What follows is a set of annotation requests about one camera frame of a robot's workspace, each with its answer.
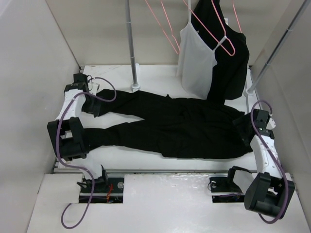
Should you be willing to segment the black trousers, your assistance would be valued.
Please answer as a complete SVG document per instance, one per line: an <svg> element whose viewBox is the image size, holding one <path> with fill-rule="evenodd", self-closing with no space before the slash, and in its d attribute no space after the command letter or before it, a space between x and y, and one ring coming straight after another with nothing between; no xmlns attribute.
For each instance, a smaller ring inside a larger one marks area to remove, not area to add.
<svg viewBox="0 0 311 233"><path fill-rule="evenodd" d="M123 146L179 159L234 159L251 152L233 125L244 112L232 107L143 91L104 89L99 97L114 101L96 103L95 116L111 112L136 116L139 121L86 128L91 150Z"/></svg>

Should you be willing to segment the pink wire hanger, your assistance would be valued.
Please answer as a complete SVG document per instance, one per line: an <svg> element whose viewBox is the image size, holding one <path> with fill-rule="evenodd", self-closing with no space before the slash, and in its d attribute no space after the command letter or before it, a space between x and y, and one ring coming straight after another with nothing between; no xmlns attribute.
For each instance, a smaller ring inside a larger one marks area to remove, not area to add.
<svg viewBox="0 0 311 233"><path fill-rule="evenodd" d="M166 19L166 23L167 23L167 26L164 26L159 18L157 17L157 15L155 14L153 8L151 7L150 3L148 0L145 0L144 1L148 7L148 9L150 10L152 16L154 17L154 19L156 20L158 26L161 28L164 36L166 37L166 39L168 40L170 46L172 47L173 51L179 55L180 53L180 45L179 45L179 42L175 36L175 33L173 31L173 27L172 27L172 24L171 24L171 21L170 21L170 18L168 16L168 12L166 10L166 7L165 7L165 4L164 4L164 1L160 0L160 6L162 8L162 11L163 11L163 14L164 14L164 17Z"/></svg>

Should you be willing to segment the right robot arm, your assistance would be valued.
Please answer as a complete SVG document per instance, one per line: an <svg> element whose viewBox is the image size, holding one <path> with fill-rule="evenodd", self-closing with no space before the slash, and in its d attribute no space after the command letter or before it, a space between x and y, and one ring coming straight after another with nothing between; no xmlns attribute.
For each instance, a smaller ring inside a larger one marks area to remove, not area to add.
<svg viewBox="0 0 311 233"><path fill-rule="evenodd" d="M268 128L270 116L267 111L254 109L234 121L244 145L254 153L257 175L233 166L225 178L225 186L244 194L246 210L282 219L294 193L294 183L286 178L278 160L275 137Z"/></svg>

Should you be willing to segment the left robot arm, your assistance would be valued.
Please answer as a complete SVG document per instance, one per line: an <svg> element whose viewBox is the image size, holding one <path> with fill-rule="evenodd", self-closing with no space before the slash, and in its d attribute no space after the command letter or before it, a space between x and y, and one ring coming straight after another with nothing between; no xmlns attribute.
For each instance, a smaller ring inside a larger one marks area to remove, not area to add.
<svg viewBox="0 0 311 233"><path fill-rule="evenodd" d="M102 193L109 185L107 172L87 157L90 141L79 119L81 112L89 111L94 105L92 96L97 94L99 85L93 84L93 80L91 75L73 75L73 83L66 85L64 90L62 109L56 119L48 123L47 130L59 163L83 172L85 186L92 185Z"/></svg>

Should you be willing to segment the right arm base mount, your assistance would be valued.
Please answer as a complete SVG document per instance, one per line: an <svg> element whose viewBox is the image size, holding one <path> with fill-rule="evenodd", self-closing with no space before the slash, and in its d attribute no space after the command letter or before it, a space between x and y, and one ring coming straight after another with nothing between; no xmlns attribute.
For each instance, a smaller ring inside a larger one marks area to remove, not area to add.
<svg viewBox="0 0 311 233"><path fill-rule="evenodd" d="M245 193L253 180L251 171L238 166L230 168L226 175L212 175L207 185L212 203L243 203Z"/></svg>

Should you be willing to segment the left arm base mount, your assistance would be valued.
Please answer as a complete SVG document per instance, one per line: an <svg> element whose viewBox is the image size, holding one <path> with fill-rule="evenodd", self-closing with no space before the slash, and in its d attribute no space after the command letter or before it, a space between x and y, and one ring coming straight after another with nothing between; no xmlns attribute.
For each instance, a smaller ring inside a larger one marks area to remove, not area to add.
<svg viewBox="0 0 311 233"><path fill-rule="evenodd" d="M91 196L92 180L83 178L77 182L80 187L79 203L88 203ZM123 203L124 177L109 176L102 166L102 175L95 179L95 188L90 203Z"/></svg>

